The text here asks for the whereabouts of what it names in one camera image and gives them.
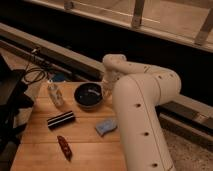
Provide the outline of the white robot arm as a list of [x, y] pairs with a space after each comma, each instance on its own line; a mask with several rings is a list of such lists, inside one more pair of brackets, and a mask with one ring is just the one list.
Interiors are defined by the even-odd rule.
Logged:
[[128, 171], [176, 171], [156, 113], [179, 95], [181, 79], [167, 68], [107, 54], [103, 92], [112, 97]]

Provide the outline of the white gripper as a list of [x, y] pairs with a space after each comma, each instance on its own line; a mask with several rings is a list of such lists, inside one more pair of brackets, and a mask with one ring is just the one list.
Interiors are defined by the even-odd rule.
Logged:
[[119, 79], [119, 73], [117, 71], [106, 71], [102, 79], [102, 95], [104, 98], [108, 98], [112, 94], [112, 88]]

